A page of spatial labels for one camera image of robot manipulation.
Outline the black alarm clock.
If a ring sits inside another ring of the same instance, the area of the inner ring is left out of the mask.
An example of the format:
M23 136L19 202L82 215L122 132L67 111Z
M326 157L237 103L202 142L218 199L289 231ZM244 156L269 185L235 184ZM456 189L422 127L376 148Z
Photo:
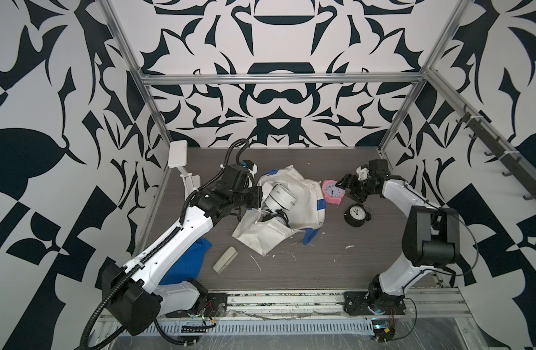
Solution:
M349 226L360 228L372 220L372 213L364 204L353 204L345 211L344 219Z

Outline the pink alarm clock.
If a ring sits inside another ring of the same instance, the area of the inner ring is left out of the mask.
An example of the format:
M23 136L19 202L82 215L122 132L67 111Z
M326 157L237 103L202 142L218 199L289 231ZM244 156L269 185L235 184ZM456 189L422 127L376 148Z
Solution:
M345 197L345 190L339 188L335 180L325 180L322 184L322 191L327 204L339 205Z

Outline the white canvas bag blue handles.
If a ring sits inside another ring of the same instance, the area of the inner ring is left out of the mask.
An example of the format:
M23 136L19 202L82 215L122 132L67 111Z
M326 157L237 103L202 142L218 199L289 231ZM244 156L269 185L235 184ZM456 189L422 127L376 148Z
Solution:
M262 256L300 232L303 242L310 243L326 218L320 182L304 178L289 165L270 170L258 185L261 207L246 211L232 237Z

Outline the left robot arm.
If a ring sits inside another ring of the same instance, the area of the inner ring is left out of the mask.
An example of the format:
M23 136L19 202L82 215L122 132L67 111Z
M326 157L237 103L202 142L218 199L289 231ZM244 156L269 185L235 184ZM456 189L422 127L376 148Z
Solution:
M159 316L199 313L207 290L195 279L164 282L170 268L203 235L238 209L261 207L263 192L255 185L255 163L228 164L218 181L193 191L180 218L159 239L122 267L110 265L102 274L106 309L130 335L139 335Z

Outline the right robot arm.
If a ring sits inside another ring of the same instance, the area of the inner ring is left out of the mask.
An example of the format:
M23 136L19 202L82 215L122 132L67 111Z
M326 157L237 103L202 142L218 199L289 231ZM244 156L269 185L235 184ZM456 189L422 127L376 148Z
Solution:
M355 201L345 212L348 225L361 227L369 221L365 202L370 195L389 200L407 218L402 253L387 271L371 281L366 294L369 303L399 302L408 288L424 276L459 258L458 212L440 208L422 197L403 177L390 172L387 160L371 160L354 174L345 175L336 186Z

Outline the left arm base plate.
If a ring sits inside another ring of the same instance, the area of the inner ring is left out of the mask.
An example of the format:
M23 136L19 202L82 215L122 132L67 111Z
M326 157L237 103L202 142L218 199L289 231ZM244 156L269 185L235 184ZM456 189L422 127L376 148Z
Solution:
M187 311L174 311L166 314L167 318L183 318L199 316L201 314L206 317L219 316L226 311L228 303L227 293L208 293L206 296L200 297L193 309Z

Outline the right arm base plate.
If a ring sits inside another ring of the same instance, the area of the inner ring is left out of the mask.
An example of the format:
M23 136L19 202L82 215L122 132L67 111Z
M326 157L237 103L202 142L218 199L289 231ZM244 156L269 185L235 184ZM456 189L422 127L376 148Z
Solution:
M344 296L344 312L350 316L404 315L406 305L403 296L370 292L347 291Z

